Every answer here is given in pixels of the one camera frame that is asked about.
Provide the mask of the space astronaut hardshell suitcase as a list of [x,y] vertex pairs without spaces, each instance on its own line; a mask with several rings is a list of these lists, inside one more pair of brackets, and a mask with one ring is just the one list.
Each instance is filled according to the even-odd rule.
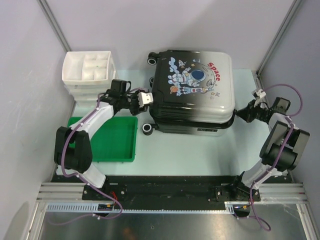
[[150,52],[155,66],[149,79],[152,123],[142,132],[220,137],[235,119],[235,91],[231,57],[224,52],[166,50]]

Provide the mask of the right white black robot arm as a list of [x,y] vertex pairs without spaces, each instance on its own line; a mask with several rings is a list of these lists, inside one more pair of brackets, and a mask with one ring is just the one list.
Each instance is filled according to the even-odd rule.
[[236,111],[236,115],[251,123],[259,120],[271,128],[259,157],[260,160],[251,169],[241,174],[241,183],[230,188],[231,196],[242,201],[249,189],[257,190],[270,177],[279,177],[285,171],[296,168],[310,138],[310,133],[298,128],[287,115],[291,102],[277,97],[270,108],[261,107],[252,100],[245,108]]

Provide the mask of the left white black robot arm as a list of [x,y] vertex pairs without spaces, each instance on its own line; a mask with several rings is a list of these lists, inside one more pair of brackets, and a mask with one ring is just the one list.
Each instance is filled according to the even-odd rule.
[[106,176],[93,164],[91,138],[122,109],[136,116],[146,112],[153,103],[153,95],[146,88],[131,88],[131,82],[114,79],[110,88],[97,95],[92,111],[69,127],[56,131],[54,162],[66,178],[77,177],[93,187],[100,200],[110,196],[111,188],[105,184]]

